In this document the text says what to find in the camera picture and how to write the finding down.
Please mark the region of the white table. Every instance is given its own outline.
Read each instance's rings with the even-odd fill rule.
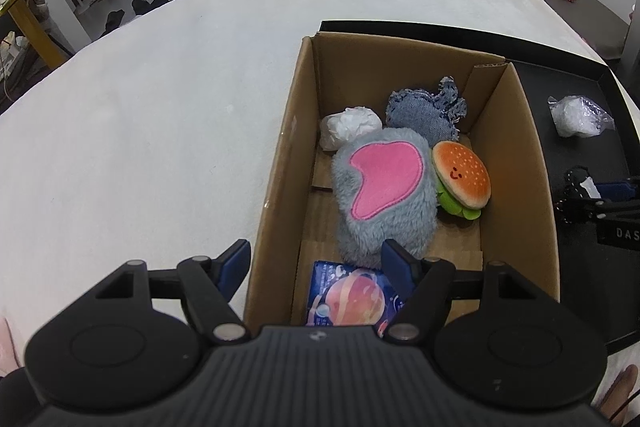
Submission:
[[[255,241],[301,39],[333,19],[462,26],[599,60],[543,0],[168,3],[0,118],[0,312],[18,350],[127,259],[174,267]]]

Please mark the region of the smiley face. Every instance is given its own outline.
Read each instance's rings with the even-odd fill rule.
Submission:
[[[453,167],[453,170],[449,173],[449,178],[452,180],[462,179],[462,174],[458,172],[457,167]]]

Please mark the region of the denim fabric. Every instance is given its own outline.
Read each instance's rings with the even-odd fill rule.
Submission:
[[[439,91],[401,89],[394,91],[386,106],[386,124],[389,127],[408,127],[429,142],[458,141],[454,125],[466,116],[466,100],[458,95],[458,88],[450,76],[438,84]]]

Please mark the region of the plush toy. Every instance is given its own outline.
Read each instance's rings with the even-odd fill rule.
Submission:
[[[443,140],[458,140],[455,123],[466,116],[466,101],[458,95],[453,78],[445,76],[438,92],[424,89],[394,91],[386,106],[389,127],[408,127],[433,147]]]
[[[438,203],[454,216],[473,220],[491,197],[491,182],[484,164],[467,147],[440,142],[433,148]]]
[[[341,147],[332,162],[338,201],[338,251],[347,263],[380,268],[380,248],[395,239],[420,259],[436,229],[436,176],[427,140],[385,128]]]

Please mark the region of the black robotic device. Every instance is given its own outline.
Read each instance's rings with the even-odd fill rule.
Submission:
[[[25,368],[0,381],[0,427],[608,425],[588,405],[604,343],[512,267],[459,271],[394,241],[382,261],[405,301],[382,339],[284,326],[252,338],[227,304],[249,269],[244,240],[172,270],[129,261],[29,341]],[[152,298],[180,299],[189,325]],[[453,299],[478,298],[444,326]]]

